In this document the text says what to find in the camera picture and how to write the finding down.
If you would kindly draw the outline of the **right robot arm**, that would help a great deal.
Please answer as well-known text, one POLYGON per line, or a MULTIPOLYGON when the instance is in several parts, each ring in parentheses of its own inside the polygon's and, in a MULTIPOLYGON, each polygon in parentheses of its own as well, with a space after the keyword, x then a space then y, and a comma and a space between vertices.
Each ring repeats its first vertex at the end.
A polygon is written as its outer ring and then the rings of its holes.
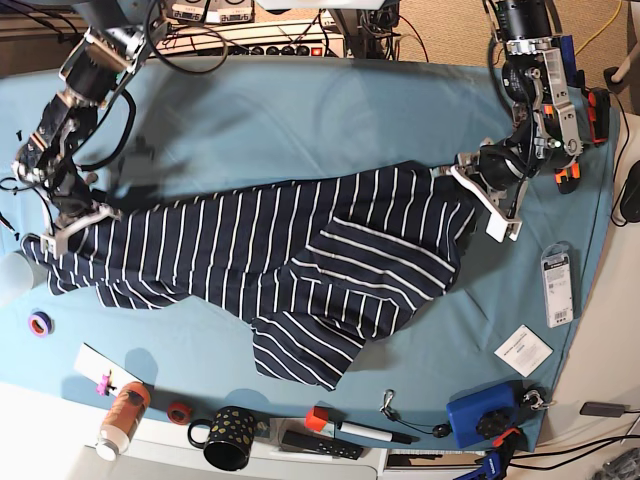
POLYGON ((74 154, 98 128, 98 111, 118 97, 129 99, 127 84, 168 32, 163 1, 59 2, 86 23, 82 39, 59 70, 64 87, 46 105, 41 120, 12 164, 17 181, 43 201, 45 231, 104 212, 78 173, 74 154))

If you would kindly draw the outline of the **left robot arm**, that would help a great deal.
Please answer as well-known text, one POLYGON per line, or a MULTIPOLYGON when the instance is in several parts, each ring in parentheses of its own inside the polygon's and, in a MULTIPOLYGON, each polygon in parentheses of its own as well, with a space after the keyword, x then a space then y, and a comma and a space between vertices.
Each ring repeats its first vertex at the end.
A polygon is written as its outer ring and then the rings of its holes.
POLYGON ((571 101, 557 12, 549 1, 486 1, 490 27, 487 60, 502 51, 501 68, 488 68, 497 99, 512 121, 510 136, 486 139, 474 153, 460 153, 447 168, 490 212, 516 226, 530 179, 548 168, 563 194, 579 183, 584 152, 571 101))

